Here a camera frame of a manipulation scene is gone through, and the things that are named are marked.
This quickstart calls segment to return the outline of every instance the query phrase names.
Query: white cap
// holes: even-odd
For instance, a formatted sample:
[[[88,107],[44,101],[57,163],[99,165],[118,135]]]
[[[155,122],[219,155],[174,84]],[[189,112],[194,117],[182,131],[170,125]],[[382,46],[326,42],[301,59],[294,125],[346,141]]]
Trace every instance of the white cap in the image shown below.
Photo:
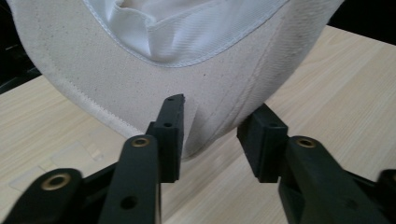
[[[183,158],[293,73],[342,0],[8,0],[21,42],[72,102],[126,137],[186,97]]]

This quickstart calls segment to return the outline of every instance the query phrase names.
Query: wooden table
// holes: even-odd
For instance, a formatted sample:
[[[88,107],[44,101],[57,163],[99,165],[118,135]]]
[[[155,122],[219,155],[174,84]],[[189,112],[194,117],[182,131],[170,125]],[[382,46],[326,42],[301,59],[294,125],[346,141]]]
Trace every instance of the wooden table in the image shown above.
[[[326,27],[295,74],[266,102],[290,135],[318,139],[342,166],[375,180],[396,167],[396,47]],[[89,175],[125,139],[37,78],[0,95],[0,216],[37,176]],[[181,179],[163,184],[164,223],[286,223],[276,184],[259,184],[231,132]]]

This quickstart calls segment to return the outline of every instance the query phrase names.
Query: black mounting hole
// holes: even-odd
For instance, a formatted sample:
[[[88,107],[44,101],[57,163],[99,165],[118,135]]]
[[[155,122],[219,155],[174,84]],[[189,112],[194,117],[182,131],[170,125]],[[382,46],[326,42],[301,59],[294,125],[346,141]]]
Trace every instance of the black mounting hole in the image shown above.
[[[135,196],[125,197],[120,205],[123,209],[133,209],[137,206],[137,198]]]
[[[300,147],[315,147],[317,144],[315,144],[315,142],[310,139],[299,138],[297,139],[297,145]]]
[[[60,173],[50,176],[42,184],[43,190],[56,190],[66,186],[71,180],[71,176],[68,173]]]
[[[149,140],[147,138],[136,138],[134,141],[132,141],[132,146],[133,147],[145,147],[149,144]]]
[[[138,144],[138,145],[144,145],[144,144],[146,144],[146,140],[144,140],[144,139],[137,139],[136,141],[134,141],[136,144]]]
[[[57,186],[57,185],[62,184],[63,182],[64,182],[64,177],[63,177],[63,176],[57,176],[57,177],[51,179],[51,181],[49,182],[49,184],[50,184],[51,186]]]

